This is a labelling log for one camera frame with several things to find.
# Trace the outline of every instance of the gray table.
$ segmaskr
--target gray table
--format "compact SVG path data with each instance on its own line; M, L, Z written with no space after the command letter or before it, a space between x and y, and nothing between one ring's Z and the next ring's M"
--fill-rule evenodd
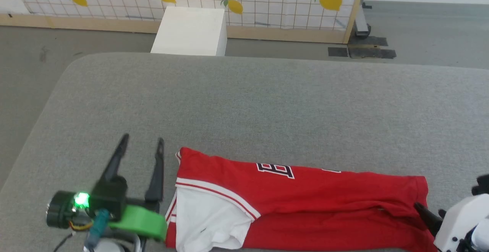
M166 209L181 146L250 162L424 175L434 210L489 172L489 71L146 53L96 54L56 85L0 192L0 250L50 252L45 204L89 191L124 132L129 195L166 141ZM81 251L76 236L63 251ZM148 251L162 251L154 242Z

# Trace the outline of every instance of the folded garment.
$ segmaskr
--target folded garment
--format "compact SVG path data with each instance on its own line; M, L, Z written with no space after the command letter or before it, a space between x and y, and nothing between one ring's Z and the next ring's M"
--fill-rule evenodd
M176 156L166 245L178 252L437 250L413 206L426 205L424 177L236 162L185 147Z

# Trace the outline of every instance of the green plastic part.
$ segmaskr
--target green plastic part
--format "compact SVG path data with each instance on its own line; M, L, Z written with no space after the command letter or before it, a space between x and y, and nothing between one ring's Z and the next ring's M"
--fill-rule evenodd
M119 222L109 222L108 226L130 231L147 238L166 239L164 216L137 205L127 205Z

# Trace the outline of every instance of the gray floor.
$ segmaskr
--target gray floor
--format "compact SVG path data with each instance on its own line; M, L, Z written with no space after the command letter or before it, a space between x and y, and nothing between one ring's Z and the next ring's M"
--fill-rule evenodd
M374 5L372 35L386 37L397 58L328 57L327 44L229 39L226 55L460 66L487 69L489 20L484 12L438 6ZM59 76L73 60L98 52L149 52L154 34L0 26L0 187Z

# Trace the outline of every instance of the white box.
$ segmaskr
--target white box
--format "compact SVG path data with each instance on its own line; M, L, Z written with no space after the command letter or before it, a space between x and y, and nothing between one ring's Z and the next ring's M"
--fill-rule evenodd
M152 53L224 56L225 11L214 8L167 7Z

